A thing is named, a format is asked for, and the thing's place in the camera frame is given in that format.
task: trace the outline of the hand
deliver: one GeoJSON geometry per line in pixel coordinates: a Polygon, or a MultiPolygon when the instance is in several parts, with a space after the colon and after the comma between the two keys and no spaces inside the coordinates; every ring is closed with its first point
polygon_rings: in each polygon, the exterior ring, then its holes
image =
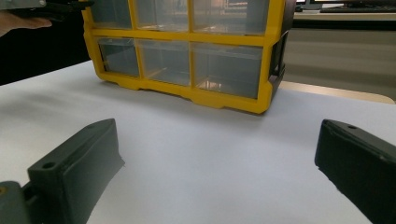
{"type": "Polygon", "coordinates": [[[13,29],[37,29],[41,27],[50,27],[51,25],[51,21],[47,19],[21,18],[9,13],[6,10],[0,10],[0,36],[5,35],[13,29]]]}

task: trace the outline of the white surface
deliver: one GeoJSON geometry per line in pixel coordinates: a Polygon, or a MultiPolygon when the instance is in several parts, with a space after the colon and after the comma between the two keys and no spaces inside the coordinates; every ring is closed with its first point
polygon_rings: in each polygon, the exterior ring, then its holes
{"type": "Polygon", "coordinates": [[[126,165],[89,223],[365,224],[314,164],[323,119],[396,145],[396,105],[278,90],[261,116],[103,82],[92,63],[0,87],[0,180],[115,118],[126,165]]]}

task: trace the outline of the plastic drawer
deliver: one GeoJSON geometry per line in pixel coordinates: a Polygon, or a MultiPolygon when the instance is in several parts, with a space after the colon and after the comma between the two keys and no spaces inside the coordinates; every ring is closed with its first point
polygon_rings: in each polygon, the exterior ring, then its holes
{"type": "Polygon", "coordinates": [[[132,29],[128,0],[95,0],[91,12],[95,27],[132,29]]]}
{"type": "Polygon", "coordinates": [[[84,39],[102,80],[260,114],[285,74],[295,4],[98,0],[82,12],[84,39]]]}
{"type": "Polygon", "coordinates": [[[262,35],[269,0],[193,1],[194,32],[262,35]]]}
{"type": "Polygon", "coordinates": [[[188,31],[187,0],[135,0],[137,29],[188,31]]]}
{"type": "Polygon", "coordinates": [[[257,99],[262,48],[192,44],[195,86],[257,99]]]}
{"type": "Polygon", "coordinates": [[[190,85],[189,43],[136,39],[143,77],[172,84],[190,85]]]}
{"type": "Polygon", "coordinates": [[[138,77],[139,70],[132,38],[98,38],[103,63],[107,72],[138,77]]]}

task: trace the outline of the yellow plastic frame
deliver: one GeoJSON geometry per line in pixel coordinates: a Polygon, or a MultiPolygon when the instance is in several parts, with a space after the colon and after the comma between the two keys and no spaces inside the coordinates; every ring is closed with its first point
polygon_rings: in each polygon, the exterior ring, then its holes
{"type": "Polygon", "coordinates": [[[193,24],[193,8],[192,1],[188,0],[188,20],[189,31],[185,33],[177,32],[158,32],[136,29],[136,18],[134,12],[134,0],[129,0],[128,5],[131,14],[132,30],[116,30],[94,28],[92,14],[89,8],[82,12],[84,19],[84,38],[87,50],[93,61],[96,75],[102,80],[118,83],[121,87],[139,90],[147,89],[171,93],[192,100],[198,105],[206,105],[215,108],[230,107],[234,109],[244,110],[247,112],[260,114],[268,109],[271,104],[273,85],[268,81],[269,67],[271,63],[271,55],[273,45],[279,41],[282,32],[283,17],[285,12],[285,3],[287,0],[270,0],[268,19],[264,35],[212,35],[198,34],[192,31],[193,24]],[[251,99],[227,93],[215,92],[198,89],[194,85],[194,69],[192,62],[192,52],[190,51],[190,86],[179,86],[143,77],[142,60],[140,60],[140,52],[136,48],[139,77],[126,76],[119,73],[105,71],[102,61],[101,51],[97,37],[130,37],[130,38],[147,38],[157,40],[181,40],[190,42],[215,43],[223,45],[235,46],[256,46],[263,47],[262,51],[262,67],[259,80],[258,98],[251,99]]]}

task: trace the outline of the screw hole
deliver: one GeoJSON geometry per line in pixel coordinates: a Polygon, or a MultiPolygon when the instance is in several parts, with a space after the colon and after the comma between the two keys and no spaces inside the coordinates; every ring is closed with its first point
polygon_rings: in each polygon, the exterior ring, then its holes
{"type": "Polygon", "coordinates": [[[7,191],[6,187],[0,187],[0,195],[5,194],[7,191]]]}
{"type": "Polygon", "coordinates": [[[43,169],[49,169],[55,166],[55,162],[47,162],[43,165],[43,169]]]}

